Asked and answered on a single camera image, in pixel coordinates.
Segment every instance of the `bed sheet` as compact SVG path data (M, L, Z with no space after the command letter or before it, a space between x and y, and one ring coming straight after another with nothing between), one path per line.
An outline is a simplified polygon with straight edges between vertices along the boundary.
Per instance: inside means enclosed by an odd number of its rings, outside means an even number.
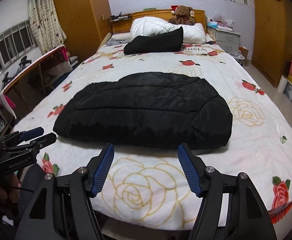
M184 44L180 52L124 56L125 45L103 46L16 126L42 126L52 132L64 105L92 82L115 82L133 73L160 71L205 78L233 114L232 136L225 147L193 151L221 173L246 172L270 214L292 202L292 128L270 98L218 45ZM70 174L97 156L103 144L58 137L37 156L46 172ZM105 215L132 224L167 230L193 227L201 199L190 192L177 150L115 145L115 157L103 190L92 205ZM219 226L226 221L224 194Z

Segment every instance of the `headboard shelf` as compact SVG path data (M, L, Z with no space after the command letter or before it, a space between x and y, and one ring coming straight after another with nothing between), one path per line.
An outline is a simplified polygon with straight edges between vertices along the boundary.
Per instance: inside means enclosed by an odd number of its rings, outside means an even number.
M195 13L196 23L201 23L204 27L205 32L207 33L207 26L206 26L206 15L204 10L193 10ZM113 34L116 33L126 33L130 32L130 28L132 23L135 19L145 17L145 16L152 16L161 18L163 20L168 21L170 18L173 17L172 10L170 9L161 9L161 10L149 10L149 11L142 11L142 12L134 12L131 14L131 18L125 21L115 21L111 22Z

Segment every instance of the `cable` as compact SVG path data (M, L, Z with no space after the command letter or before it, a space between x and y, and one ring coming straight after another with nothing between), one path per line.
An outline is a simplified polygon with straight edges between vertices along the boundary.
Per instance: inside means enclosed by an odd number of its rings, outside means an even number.
M22 188L22 187L11 187L11 188L12 188L12 189L25 190L25 191L28 191L28 192L32 192L32 193L34 193L33 190L30 190L30 189L28 189L28 188Z

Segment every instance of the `drawer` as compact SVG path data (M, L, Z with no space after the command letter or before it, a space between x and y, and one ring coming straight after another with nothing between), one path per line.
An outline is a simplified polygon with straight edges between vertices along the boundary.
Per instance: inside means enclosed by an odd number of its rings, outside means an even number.
M237 35L237 34L217 31L216 40L217 41L230 42L230 43L234 43L234 44L239 44L240 36Z
M239 50L238 44L233 44L224 41L217 41L217 44L225 51L225 52L237 52Z

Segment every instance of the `nightstand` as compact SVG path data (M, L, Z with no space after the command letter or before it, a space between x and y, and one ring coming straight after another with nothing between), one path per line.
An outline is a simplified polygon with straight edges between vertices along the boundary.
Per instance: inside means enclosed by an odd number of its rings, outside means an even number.
M237 52L239 50L240 33L229 32L222 29L207 27L216 38L217 44L225 52Z

